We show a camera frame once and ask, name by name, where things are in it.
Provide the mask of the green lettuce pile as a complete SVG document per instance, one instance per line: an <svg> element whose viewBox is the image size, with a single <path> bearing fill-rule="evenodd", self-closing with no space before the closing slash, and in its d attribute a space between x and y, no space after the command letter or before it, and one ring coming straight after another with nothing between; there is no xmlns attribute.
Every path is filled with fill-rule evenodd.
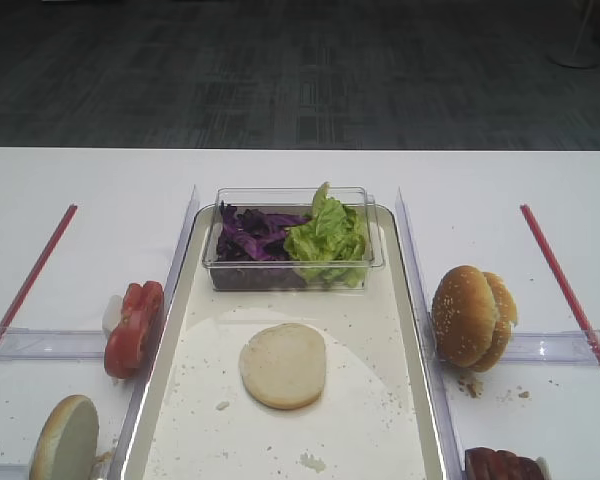
<svg viewBox="0 0 600 480"><path fill-rule="evenodd" d="M314 194L309 221L288 229L284 249L293 261L326 264L364 259L363 218L354 208L330 197L329 187L324 182ZM364 279L366 270L329 266L301 268L297 273L308 284L325 288L344 284L355 288Z"/></svg>

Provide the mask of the white plastic tomato pusher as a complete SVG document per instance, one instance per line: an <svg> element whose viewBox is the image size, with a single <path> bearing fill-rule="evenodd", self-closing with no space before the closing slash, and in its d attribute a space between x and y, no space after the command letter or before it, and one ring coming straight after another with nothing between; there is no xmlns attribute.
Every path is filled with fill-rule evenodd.
<svg viewBox="0 0 600 480"><path fill-rule="evenodd" d="M122 318L123 298L119 295L110 297L107 307L102 317L102 329L106 336L109 336L119 324Z"/></svg>

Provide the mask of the red tomato slices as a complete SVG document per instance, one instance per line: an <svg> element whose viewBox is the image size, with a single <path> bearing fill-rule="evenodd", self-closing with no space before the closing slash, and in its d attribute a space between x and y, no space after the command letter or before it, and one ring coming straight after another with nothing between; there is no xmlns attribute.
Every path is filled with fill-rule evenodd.
<svg viewBox="0 0 600 480"><path fill-rule="evenodd" d="M163 302L164 292L159 282L128 285L122 298L119 320L109 334L104 351L104 368L109 376L131 378L140 368L154 320Z"/></svg>

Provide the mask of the brown meat patty slices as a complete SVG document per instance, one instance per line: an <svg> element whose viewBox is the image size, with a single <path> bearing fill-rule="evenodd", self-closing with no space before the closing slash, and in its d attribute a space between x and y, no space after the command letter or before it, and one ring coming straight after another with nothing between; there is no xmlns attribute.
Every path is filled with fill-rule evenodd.
<svg viewBox="0 0 600 480"><path fill-rule="evenodd" d="M469 480L545 480L535 460L486 447L465 451L465 472Z"/></svg>

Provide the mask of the purple cabbage leaves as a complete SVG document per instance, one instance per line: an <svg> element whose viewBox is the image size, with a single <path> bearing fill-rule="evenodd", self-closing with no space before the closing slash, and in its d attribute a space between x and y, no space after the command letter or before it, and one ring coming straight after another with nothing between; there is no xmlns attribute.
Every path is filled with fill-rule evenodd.
<svg viewBox="0 0 600 480"><path fill-rule="evenodd" d="M307 215L264 213L220 203L222 232L216 245L218 261L288 261L284 248L288 230L309 221Z"/></svg>

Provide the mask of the bottom bun slice on tray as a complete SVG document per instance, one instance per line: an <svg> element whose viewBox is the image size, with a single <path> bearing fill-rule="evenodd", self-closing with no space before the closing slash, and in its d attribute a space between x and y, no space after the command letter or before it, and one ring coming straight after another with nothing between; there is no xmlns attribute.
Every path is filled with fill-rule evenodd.
<svg viewBox="0 0 600 480"><path fill-rule="evenodd" d="M245 389L260 403L279 410L303 408L325 387L324 338L299 323L266 328L243 346L239 370Z"/></svg>

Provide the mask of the sesame bun front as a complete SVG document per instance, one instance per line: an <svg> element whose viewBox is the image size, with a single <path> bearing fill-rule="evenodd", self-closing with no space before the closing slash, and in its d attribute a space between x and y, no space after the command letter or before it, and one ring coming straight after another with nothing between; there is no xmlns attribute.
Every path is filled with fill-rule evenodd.
<svg viewBox="0 0 600 480"><path fill-rule="evenodd" d="M489 349L499 313L485 275L462 265L449 270L432 301L438 352L459 367L476 363Z"/></svg>

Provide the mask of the right red strip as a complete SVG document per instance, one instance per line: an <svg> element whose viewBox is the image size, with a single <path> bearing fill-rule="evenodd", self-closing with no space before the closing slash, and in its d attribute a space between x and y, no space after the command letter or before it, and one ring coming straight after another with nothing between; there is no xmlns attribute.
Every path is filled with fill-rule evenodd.
<svg viewBox="0 0 600 480"><path fill-rule="evenodd" d="M520 206L520 210L550 270L552 271L556 282L558 283L562 294L577 321L578 326L584 332L590 350L594 354L598 366L600 368L600 334L595 332L594 328L589 322L583 307L581 306L574 290L572 289L567 277L565 276L565 273L556 256L554 255L554 252L546 236L544 235L536 217L534 216L530 206L527 204L522 204Z"/></svg>

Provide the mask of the left red strip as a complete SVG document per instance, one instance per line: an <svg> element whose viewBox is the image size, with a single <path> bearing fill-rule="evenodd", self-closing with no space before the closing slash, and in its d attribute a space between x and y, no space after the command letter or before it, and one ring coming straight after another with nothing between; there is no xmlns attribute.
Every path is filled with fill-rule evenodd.
<svg viewBox="0 0 600 480"><path fill-rule="evenodd" d="M0 340L6 333L7 329L11 326L12 321L14 320L18 311L20 310L32 286L34 285L39 274L46 265L49 257L53 253L58 242L60 241L69 224L71 223L77 210L78 206L75 204L70 204L67 207L64 215L62 216L61 220L59 221L49 240L45 244L42 252L38 256L30 272L23 281L17 294L15 295L14 299L12 300L11 304L9 305L7 311L5 312L3 318L0 321Z"/></svg>

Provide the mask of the white plastic patty pusher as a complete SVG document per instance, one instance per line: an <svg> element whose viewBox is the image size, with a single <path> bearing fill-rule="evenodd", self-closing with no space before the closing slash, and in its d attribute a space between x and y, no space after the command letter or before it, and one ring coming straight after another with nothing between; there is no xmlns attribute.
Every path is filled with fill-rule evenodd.
<svg viewBox="0 0 600 480"><path fill-rule="evenodd" d="M544 477L545 480L551 480L551 474L549 472L549 467L548 464L546 462L546 459L543 457L538 457L535 459L535 463L538 465L540 471L542 472L542 475Z"/></svg>

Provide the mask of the right long clear rail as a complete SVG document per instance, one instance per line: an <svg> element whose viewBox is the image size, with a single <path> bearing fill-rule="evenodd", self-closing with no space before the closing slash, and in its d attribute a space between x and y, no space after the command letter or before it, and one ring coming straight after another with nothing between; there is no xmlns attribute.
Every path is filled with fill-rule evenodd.
<svg viewBox="0 0 600 480"><path fill-rule="evenodd" d="M437 359L434 329L412 222L401 189L397 191L395 211L442 476L444 479L465 479L464 460L458 450L444 383L443 366Z"/></svg>

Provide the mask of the long clear rail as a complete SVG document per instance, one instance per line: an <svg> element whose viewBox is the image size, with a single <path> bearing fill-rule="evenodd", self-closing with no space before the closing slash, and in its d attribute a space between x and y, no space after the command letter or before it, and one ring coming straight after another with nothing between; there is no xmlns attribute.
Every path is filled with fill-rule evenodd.
<svg viewBox="0 0 600 480"><path fill-rule="evenodd" d="M397 191L395 211L442 476L444 479L465 479L464 460L458 450L444 383L443 366L437 359L434 329L412 222L401 189Z"/></svg>
<svg viewBox="0 0 600 480"><path fill-rule="evenodd" d="M125 415L115 452L109 462L107 479L142 479L160 414L162 398L169 377L169 361L177 342L170 320L181 320L185 306L176 299L178 283L189 248L195 217L199 210L199 194L193 189L188 202L178 242L164 286L164 301L158 323L149 341L149 357L134 381L129 407Z"/></svg>

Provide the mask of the left long clear rail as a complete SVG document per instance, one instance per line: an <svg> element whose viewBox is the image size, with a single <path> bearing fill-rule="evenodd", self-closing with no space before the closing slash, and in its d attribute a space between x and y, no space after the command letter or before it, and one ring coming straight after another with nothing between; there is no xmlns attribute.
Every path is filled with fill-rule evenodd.
<svg viewBox="0 0 600 480"><path fill-rule="evenodd" d="M115 452L109 462L107 479L142 479L160 414L162 398L169 377L169 361L177 342L170 320L181 320L185 306L176 299L178 283L189 248L195 217L199 210L199 194L193 189L188 202L178 242L164 286L164 301L158 323L149 341L149 357L134 381L129 407L125 415Z"/></svg>

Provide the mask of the clear cross rail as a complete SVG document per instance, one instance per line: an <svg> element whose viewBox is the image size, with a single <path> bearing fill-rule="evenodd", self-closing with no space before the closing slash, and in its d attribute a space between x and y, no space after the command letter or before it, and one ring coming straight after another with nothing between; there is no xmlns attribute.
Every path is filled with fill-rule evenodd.
<svg viewBox="0 0 600 480"><path fill-rule="evenodd" d="M600 366L600 331L515 333L500 362Z"/></svg>
<svg viewBox="0 0 600 480"><path fill-rule="evenodd" d="M0 464L0 480L28 480L29 467L23 464Z"/></svg>
<svg viewBox="0 0 600 480"><path fill-rule="evenodd" d="M99 330L0 327L0 361L102 360L106 343Z"/></svg>

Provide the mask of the lower left clear cross rail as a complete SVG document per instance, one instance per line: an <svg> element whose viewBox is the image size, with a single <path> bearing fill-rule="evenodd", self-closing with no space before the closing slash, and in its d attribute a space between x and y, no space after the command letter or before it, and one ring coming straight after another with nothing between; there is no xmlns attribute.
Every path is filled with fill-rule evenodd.
<svg viewBox="0 0 600 480"><path fill-rule="evenodd" d="M29 467L23 464L0 464L0 480L28 480Z"/></svg>

